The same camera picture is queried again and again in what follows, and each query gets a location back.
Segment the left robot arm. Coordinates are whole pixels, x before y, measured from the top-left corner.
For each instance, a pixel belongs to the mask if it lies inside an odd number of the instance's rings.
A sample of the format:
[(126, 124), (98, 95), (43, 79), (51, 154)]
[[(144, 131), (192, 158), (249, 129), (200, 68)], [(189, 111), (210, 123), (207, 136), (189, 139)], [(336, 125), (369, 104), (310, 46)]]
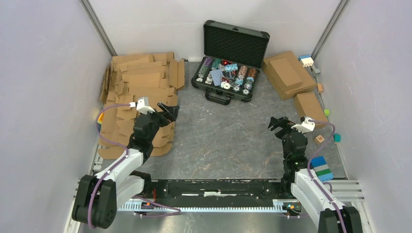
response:
[(175, 122), (179, 106), (158, 103), (160, 112), (153, 109), (144, 99), (127, 104), (140, 115), (134, 120), (133, 131), (122, 155), (111, 166), (95, 175), (84, 175), (78, 185), (71, 218), (85, 223), (89, 228), (107, 229), (119, 207), (132, 197), (146, 198), (151, 195), (153, 185), (148, 173), (139, 172), (153, 152), (153, 140), (161, 127)]

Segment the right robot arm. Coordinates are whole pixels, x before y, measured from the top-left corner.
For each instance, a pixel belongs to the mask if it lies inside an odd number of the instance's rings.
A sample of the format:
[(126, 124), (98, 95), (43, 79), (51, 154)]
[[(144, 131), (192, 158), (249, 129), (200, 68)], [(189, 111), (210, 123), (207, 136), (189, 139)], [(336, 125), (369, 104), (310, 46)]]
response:
[(323, 123), (308, 116), (301, 117), (300, 123), (286, 116), (270, 118), (268, 130), (280, 129), (275, 136), (281, 139), (283, 150), (281, 193), (287, 198), (297, 198), (319, 233), (361, 233), (358, 210), (334, 197), (321, 179), (330, 171), (325, 160), (316, 153), (310, 158), (305, 155), (308, 145), (305, 134), (312, 132), (316, 124)]

